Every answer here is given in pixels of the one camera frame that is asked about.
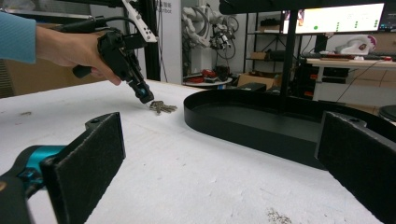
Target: screw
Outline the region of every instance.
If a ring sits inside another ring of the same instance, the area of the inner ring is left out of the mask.
[[[7,186],[7,183],[4,181],[0,181],[0,191],[2,191],[3,189],[5,189]]]

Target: cardboard box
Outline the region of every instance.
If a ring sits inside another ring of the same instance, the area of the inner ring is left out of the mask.
[[[376,39],[375,51],[389,51],[396,50],[396,35],[394,33],[378,33],[372,34]]]
[[[77,78],[71,67],[62,67],[41,59],[37,59],[35,64],[5,60],[5,65],[14,95],[49,91],[105,80],[92,76]]]
[[[280,33],[280,25],[272,25],[272,26],[259,26],[258,30],[263,33]]]
[[[273,86],[280,86],[282,83],[281,73],[250,72],[239,76],[237,87],[243,86],[250,82],[263,83],[267,90]]]
[[[264,60],[265,59],[265,52],[251,52],[250,53],[250,59],[259,59],[259,60]]]

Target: shelf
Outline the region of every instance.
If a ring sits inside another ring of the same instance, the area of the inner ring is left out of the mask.
[[[283,61],[279,61],[279,60],[251,59],[251,58],[246,58],[245,60],[264,61],[264,62],[268,62],[268,63],[283,63]]]
[[[281,34],[281,33],[247,33],[247,35],[283,35],[283,36],[286,36],[285,34]]]

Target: black foam pad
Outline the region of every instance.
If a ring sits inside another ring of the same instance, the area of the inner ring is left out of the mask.
[[[60,153],[40,162],[59,223],[84,223],[125,158],[119,113],[92,119],[86,127]]]
[[[396,223],[396,143],[365,122],[327,112],[317,158],[384,223]]]

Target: blue sleeve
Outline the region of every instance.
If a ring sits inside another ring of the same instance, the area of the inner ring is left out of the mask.
[[[0,59],[35,63],[35,20],[0,12]]]

